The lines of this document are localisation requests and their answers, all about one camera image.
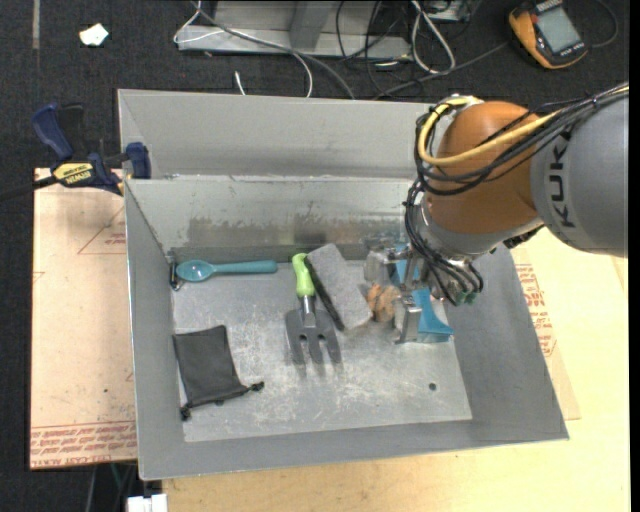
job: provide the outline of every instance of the display screen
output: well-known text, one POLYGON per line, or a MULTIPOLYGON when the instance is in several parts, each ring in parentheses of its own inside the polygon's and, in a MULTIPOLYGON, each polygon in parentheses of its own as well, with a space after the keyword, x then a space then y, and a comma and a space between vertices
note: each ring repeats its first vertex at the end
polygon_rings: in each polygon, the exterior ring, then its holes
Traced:
POLYGON ((553 53, 560 53, 565 48, 579 43, 582 38, 571 23, 564 9, 551 9, 538 14, 536 23, 553 53))

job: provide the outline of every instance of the gray metal tray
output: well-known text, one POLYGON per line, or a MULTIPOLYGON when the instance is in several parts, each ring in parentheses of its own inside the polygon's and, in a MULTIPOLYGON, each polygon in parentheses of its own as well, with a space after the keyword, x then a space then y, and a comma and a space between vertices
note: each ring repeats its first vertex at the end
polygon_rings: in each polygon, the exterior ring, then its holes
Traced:
POLYGON ((288 258, 334 242, 357 267, 369 237, 402 240, 401 203, 415 173, 415 119, 429 105, 153 91, 120 91, 119 101, 123 147, 144 142, 156 178, 129 180, 125 190, 143 479, 567 437, 506 248, 478 260, 486 284, 476 302, 446 308, 452 343, 393 347, 387 333, 367 333, 341 340, 342 373, 327 368, 324 376, 308 372, 296 381, 287 364, 284 322, 277 317, 295 306, 288 258), (169 286, 172 257, 274 258, 280 270, 259 285, 210 283, 228 287, 224 293, 234 290, 236 303, 246 306, 242 314, 194 287, 194 323, 176 300, 188 288, 175 293, 169 286), (273 296, 277 300, 267 303, 273 296), (215 413, 202 409, 187 425, 178 411, 171 335, 219 322, 230 324, 242 380, 264 378, 265 389, 215 413), (260 335, 250 335, 254 328, 260 335), (405 352, 416 356, 408 368, 402 367, 405 352), (390 365, 386 374, 384 364, 390 365), (355 376, 351 396, 346 384, 355 376), (374 376, 380 380, 365 400, 362 390, 374 376), (427 388, 413 389, 415 382, 427 388), (298 396, 286 391, 300 383, 298 396), (273 413, 261 406, 256 416, 260 407, 250 404, 265 397, 273 400, 273 413), (385 400, 384 413, 372 414, 373 404, 385 400), (295 421, 294 410, 300 413, 295 421), (224 428, 226 421, 235 425, 224 428))

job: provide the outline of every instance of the white cable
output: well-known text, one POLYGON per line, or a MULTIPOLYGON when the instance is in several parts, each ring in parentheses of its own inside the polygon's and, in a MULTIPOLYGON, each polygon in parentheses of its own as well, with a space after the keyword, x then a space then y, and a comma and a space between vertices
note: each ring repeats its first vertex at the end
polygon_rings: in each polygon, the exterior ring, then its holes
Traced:
POLYGON ((390 61, 385 61, 385 62, 375 62, 374 66, 377 68, 388 68, 391 66, 397 66, 398 64, 400 64, 402 61, 404 60, 411 60, 411 56, 408 53, 405 53, 403 55, 399 55, 398 57, 396 57, 393 60, 390 61))
POLYGON ((455 56, 453 55, 453 51, 451 51, 451 47, 449 46, 447 41, 444 39, 444 37, 442 37, 442 34, 440 33, 440 31, 434 25, 433 21, 431 21, 427 13, 422 9, 422 6, 417 2, 417 0, 412 0, 411 5, 413 5, 413 7, 415 7, 415 9, 418 11, 418 16, 416 17, 416 21, 413 24, 413 30, 411 31, 411 46, 413 47, 413 60, 422 70, 430 74, 446 73, 448 71, 451 71, 453 68, 456 67, 456 59, 455 59, 455 56), (418 37, 418 27, 420 25, 421 18, 425 21, 427 25, 429 25, 429 28, 431 29, 431 31, 434 33, 434 35, 440 42, 440 45, 447 52, 447 56, 449 57, 448 69, 438 71, 433 68, 430 68, 418 56, 418 52, 416 50, 416 40, 418 37))
POLYGON ((236 84, 238 86, 238 89, 240 89, 240 92, 242 93, 243 96, 246 96, 247 93, 244 92, 244 89, 242 88, 242 82, 240 81, 240 73, 238 73, 237 71, 233 73, 233 76, 236 79, 236 84))
POLYGON ((208 36, 210 36, 210 35, 213 35, 213 34, 206 34, 206 35, 204 35, 204 36, 196 37, 196 38, 194 38, 194 39, 181 39, 181 40, 178 40, 178 34, 179 34, 180 32, 182 32, 185 28, 187 28, 189 25, 191 25, 194 21, 196 21, 196 20, 198 19, 198 16, 200 16, 200 9, 201 9, 201 8, 202 8, 202 0, 198 0, 198 7, 197 7, 196 12, 194 13, 194 15, 193 15, 193 16, 191 16, 191 18, 189 18, 189 19, 187 20, 187 22, 186 22, 184 25, 182 25, 182 26, 181 26, 181 27, 176 31, 176 33, 173 35, 173 42, 174 42, 175 44, 179 44, 179 43, 190 43, 191 41, 197 41, 198 39, 203 39, 203 38, 205 38, 205 37, 208 37, 208 36))
MULTIPOLYGON (((191 1, 191 4, 195 8, 198 8, 197 4, 194 1, 191 1)), ((253 37, 253 36, 250 36, 250 35, 247 35, 247 34, 243 34, 242 32, 238 32, 236 30, 233 30, 233 29, 230 29, 228 27, 225 27, 224 25, 221 25, 220 23, 217 23, 211 16, 209 16, 206 12, 202 11, 202 9, 200 9, 200 13, 202 14, 202 16, 204 18, 206 18, 214 26, 218 27, 221 30, 224 30, 228 34, 240 37, 241 39, 246 39, 248 41, 252 41, 254 43, 262 44, 263 46, 266 46, 267 48, 269 48, 269 47, 270 48, 276 48, 276 49, 282 50, 283 52, 291 54, 291 55, 298 55, 301 58, 305 57, 306 59, 310 60, 311 62, 316 63, 318 66, 322 67, 328 73, 330 73, 338 81, 338 83, 342 86, 342 88, 346 91, 346 93, 349 95, 349 97, 352 100, 356 99, 355 95, 353 94, 353 91, 351 90, 351 87, 349 87, 349 84, 347 84, 347 82, 344 81, 344 78, 342 78, 334 69, 332 69, 330 66, 328 66, 327 64, 322 62, 320 59, 316 59, 315 57, 313 57, 311 55, 299 52, 298 50, 294 50, 294 49, 289 48, 287 46, 284 46, 284 45, 281 45, 281 44, 278 44, 278 43, 272 43, 270 41, 265 41, 263 39, 258 39, 257 37, 253 37)))
POLYGON ((311 73, 311 70, 309 69, 309 66, 307 65, 307 63, 304 61, 302 57, 300 57, 300 55, 298 55, 297 53, 292 53, 291 55, 296 59, 298 59, 300 64, 304 66, 304 69, 307 72, 307 76, 309 77, 309 90, 307 91, 306 97, 311 98, 311 93, 313 92, 313 74, 311 73))
MULTIPOLYGON (((290 54, 292 57, 295 57, 296 60, 298 60, 298 62, 300 62, 300 64, 302 64, 302 66, 304 67, 304 70, 307 72, 307 76, 309 77, 309 89, 307 90, 307 95, 306 98, 310 98, 311 94, 313 94, 313 73, 311 73, 311 69, 309 69, 309 66, 307 65, 307 63, 304 61, 304 59, 297 53, 297 52, 292 52, 289 48, 287 48, 286 46, 282 46, 280 44, 277 43, 272 43, 270 41, 265 41, 262 39, 258 39, 257 37, 253 37, 250 36, 248 34, 244 34, 242 32, 239 32, 237 30, 234 31, 229 31, 229 30, 217 30, 216 32, 208 32, 207 34, 203 34, 201 36, 198 37, 194 37, 192 39, 178 39, 178 34, 180 32, 182 32, 186 27, 188 27, 189 25, 191 25, 194 21, 196 21, 196 19, 198 18, 198 16, 200 16, 200 12, 202 11, 202 0, 198 1, 198 5, 196 7, 196 12, 193 16, 191 16, 191 18, 189 18, 187 20, 187 22, 182 25, 178 31, 174 34, 173 36, 173 42, 175 44, 179 44, 179 43, 190 43, 192 41, 199 41, 200 39, 204 39, 206 37, 210 37, 216 34, 221 34, 221 33, 228 33, 230 35, 235 35, 233 32, 236 32, 238 35, 240 36, 244 36, 246 39, 249 39, 250 41, 253 41, 255 43, 258 44, 263 44, 266 46, 271 46, 271 47, 277 47, 277 48, 281 48, 284 52, 290 54)), ((236 84, 238 85, 238 88, 240 89, 240 92, 242 93, 243 96, 246 96, 246 93, 242 87, 242 83, 240 82, 240 75, 239 73, 236 71, 235 74, 235 80, 236 80, 236 84)))

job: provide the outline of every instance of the green handle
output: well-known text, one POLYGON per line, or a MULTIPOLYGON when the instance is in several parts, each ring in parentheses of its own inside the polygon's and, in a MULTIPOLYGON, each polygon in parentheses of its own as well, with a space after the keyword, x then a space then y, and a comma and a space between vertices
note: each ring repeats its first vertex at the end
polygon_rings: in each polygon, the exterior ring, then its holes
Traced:
POLYGON ((298 297, 310 297, 316 293, 309 269, 304 263, 306 253, 298 253, 292 259, 293 271, 296 273, 296 293, 298 297))

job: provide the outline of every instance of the blue clamp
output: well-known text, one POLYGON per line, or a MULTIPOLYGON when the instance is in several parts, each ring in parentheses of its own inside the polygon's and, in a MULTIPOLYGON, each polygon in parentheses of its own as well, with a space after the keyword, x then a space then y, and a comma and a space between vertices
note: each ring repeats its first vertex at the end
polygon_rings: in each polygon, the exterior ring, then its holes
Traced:
POLYGON ((58 116, 58 104, 51 102, 40 108, 31 117, 31 124, 38 138, 49 146, 56 154, 56 163, 51 166, 52 174, 62 164, 80 159, 91 165, 92 169, 83 168, 82 171, 74 169, 60 169, 58 176, 47 181, 46 185, 59 182, 67 187, 96 187, 116 194, 121 194, 121 179, 111 171, 111 166, 124 161, 131 161, 133 165, 133 177, 149 179, 151 177, 151 162, 147 148, 140 142, 133 142, 126 148, 125 153, 121 153, 111 158, 103 159, 96 152, 85 155, 83 152, 85 141, 82 136, 82 106, 67 106, 62 109, 58 116), (65 135, 65 128, 72 135, 74 143, 69 142, 65 135))

